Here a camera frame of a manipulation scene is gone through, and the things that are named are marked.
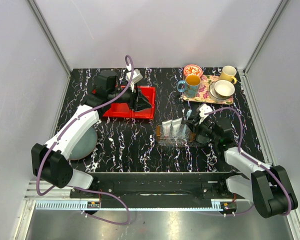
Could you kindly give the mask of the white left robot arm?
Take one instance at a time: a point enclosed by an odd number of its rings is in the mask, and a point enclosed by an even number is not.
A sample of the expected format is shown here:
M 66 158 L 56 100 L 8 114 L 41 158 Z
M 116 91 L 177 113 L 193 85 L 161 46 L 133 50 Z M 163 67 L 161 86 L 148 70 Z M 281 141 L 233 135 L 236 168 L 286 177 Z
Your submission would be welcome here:
M 134 112 L 152 108 L 152 104 L 137 87 L 141 80 L 138 69 L 127 72 L 127 86 L 117 85 L 118 75 L 113 70 L 103 70 L 97 77 L 91 93 L 87 94 L 71 119 L 63 128 L 45 144 L 35 144 L 31 149 L 32 170 L 40 180 L 50 183 L 53 187 L 75 187 L 88 198 L 98 193 L 98 185 L 94 178 L 69 164 L 73 149 L 95 125 L 100 118 L 115 104 L 127 104 Z

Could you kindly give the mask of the white toothbrush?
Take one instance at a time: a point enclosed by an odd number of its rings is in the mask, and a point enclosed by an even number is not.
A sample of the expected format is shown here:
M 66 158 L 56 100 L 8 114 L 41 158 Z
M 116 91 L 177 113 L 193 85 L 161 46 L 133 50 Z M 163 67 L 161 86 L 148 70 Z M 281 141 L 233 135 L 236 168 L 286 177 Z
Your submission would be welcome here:
M 183 125 L 183 129 L 182 129 L 182 137 L 185 138 L 186 137 L 186 129 L 187 129 L 187 121 L 189 120 L 190 116 L 192 114 L 192 110 L 189 109 L 186 113 L 186 117 L 185 117 L 185 121 L 184 121 L 184 125 Z

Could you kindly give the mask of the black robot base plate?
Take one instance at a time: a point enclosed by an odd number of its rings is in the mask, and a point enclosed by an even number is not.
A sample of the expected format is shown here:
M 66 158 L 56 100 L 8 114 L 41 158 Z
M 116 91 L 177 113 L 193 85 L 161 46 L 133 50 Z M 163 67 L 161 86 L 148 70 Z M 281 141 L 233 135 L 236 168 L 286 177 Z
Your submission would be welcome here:
M 200 181 L 97 181 L 88 189 L 75 192 L 88 194 L 90 191 L 106 192 L 123 196 L 191 196 L 198 199 L 241 199 L 235 193 L 219 191 L 218 182 Z

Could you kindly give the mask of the white toothpaste tube red cap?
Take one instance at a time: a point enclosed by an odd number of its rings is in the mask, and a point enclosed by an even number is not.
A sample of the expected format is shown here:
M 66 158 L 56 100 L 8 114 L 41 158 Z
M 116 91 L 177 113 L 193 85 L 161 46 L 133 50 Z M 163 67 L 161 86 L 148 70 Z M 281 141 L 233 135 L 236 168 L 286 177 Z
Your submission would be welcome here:
M 172 120 L 167 120 L 162 122 L 162 131 L 165 137 L 170 135 Z

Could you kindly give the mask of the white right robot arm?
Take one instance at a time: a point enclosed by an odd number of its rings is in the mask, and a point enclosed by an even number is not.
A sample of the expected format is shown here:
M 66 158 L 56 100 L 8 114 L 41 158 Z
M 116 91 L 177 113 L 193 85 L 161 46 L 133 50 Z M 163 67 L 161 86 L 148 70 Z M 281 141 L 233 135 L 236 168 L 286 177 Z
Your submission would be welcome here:
M 218 194 L 229 198 L 237 194 L 253 203 L 265 219 L 288 214 L 298 208 L 298 200 L 288 173 L 281 165 L 269 165 L 250 156 L 234 140 L 229 119 L 211 122 L 195 117 L 186 125 L 200 144 L 211 144 L 218 160 L 235 167 L 238 173 L 227 173 L 217 186 Z

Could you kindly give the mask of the dark grey mug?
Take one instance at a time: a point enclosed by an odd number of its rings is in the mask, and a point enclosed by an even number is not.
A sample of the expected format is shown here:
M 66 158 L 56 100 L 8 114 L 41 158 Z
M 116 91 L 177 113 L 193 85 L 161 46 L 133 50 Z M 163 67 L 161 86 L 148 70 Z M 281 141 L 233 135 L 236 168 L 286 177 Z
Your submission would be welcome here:
M 211 142 L 211 137 L 209 135 L 204 134 L 204 133 L 198 133 L 195 136 L 195 140 L 201 145 L 207 145 Z

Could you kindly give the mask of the white toothpaste tube dark cap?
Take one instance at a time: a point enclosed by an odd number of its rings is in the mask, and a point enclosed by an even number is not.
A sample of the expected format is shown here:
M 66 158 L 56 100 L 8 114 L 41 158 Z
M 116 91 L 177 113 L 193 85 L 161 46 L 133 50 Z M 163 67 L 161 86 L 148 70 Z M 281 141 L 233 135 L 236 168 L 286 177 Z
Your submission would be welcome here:
M 182 123 L 183 118 L 178 118 L 175 120 L 172 120 L 171 125 L 172 125 L 172 135 L 176 136 L 180 130 L 180 126 Z

